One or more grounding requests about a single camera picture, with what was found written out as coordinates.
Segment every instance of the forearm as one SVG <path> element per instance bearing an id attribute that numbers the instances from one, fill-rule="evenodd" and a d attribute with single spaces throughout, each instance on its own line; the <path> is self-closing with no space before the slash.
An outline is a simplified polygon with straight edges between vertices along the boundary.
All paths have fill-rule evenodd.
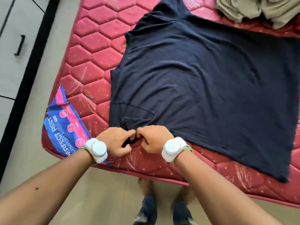
<path id="1" fill-rule="evenodd" d="M 0 224 L 48 224 L 92 163 L 79 149 L 33 176 L 0 200 Z"/>
<path id="2" fill-rule="evenodd" d="M 188 181 L 213 225 L 280 224 L 191 151 L 179 154 L 174 164 Z"/>

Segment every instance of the white wrist device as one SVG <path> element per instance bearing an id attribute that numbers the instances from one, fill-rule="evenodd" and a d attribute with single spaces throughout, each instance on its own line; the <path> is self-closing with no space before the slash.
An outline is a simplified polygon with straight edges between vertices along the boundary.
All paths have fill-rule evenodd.
<path id="1" fill-rule="evenodd" d="M 187 143 L 181 137 L 175 137 L 168 140 L 164 146 L 161 155 L 167 162 L 172 162 L 184 149 L 187 148 Z"/>
<path id="2" fill-rule="evenodd" d="M 88 149 L 96 163 L 102 163 L 107 159 L 107 148 L 102 141 L 92 138 L 85 143 L 84 147 Z"/>

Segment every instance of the jeans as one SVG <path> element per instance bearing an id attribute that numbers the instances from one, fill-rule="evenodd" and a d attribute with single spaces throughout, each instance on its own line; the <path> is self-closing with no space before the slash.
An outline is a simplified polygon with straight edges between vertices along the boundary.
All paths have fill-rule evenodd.
<path id="1" fill-rule="evenodd" d="M 145 196 L 142 208 L 134 219 L 133 225 L 154 225 L 157 219 L 157 204 L 152 195 Z M 173 209 L 174 225 L 197 225 L 184 201 L 175 202 Z"/>

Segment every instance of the quilted mattress surface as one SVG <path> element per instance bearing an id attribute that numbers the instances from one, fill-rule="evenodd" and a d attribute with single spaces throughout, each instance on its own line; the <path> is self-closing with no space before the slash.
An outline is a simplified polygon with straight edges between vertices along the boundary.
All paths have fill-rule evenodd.
<path id="1" fill-rule="evenodd" d="M 138 20 L 160 0 L 81 0 L 71 32 L 69 44 L 54 82 L 49 102 L 60 84 L 67 100 L 77 110 L 92 137 L 108 128 L 111 80 L 114 69 L 124 54 L 124 33 L 133 29 Z M 216 0 L 183 0 L 190 11 L 208 20 L 276 36 L 300 37 L 295 21 L 274 31 L 272 25 L 262 19 L 233 23 L 214 10 Z M 300 208 L 300 121 L 296 130 L 294 150 L 290 164 L 289 182 L 279 183 L 256 170 L 245 167 L 228 157 L 196 145 L 195 154 L 217 170 L 250 197 Z M 42 145 L 52 155 L 62 158 L 42 130 Z M 122 158 L 108 157 L 111 166 L 95 167 L 188 185 L 172 163 L 166 163 L 160 155 L 146 153 L 140 141 L 132 152 Z"/>

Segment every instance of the floor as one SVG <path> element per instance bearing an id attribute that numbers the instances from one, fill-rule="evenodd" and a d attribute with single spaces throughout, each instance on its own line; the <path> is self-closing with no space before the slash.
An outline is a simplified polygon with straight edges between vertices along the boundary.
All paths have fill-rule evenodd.
<path id="1" fill-rule="evenodd" d="M 80 0 L 61 0 L 35 83 L 0 185 L 0 197 L 59 159 L 41 146 L 41 128 L 55 76 L 63 58 Z M 170 204 L 180 186 L 155 182 L 158 201 L 157 225 L 172 224 Z M 132 224 L 142 194 L 137 178 L 90 168 L 75 186 L 50 224 Z M 255 200 L 282 224 L 296 225 L 300 210 Z M 199 224 L 210 224 L 200 204 L 189 205 Z"/>

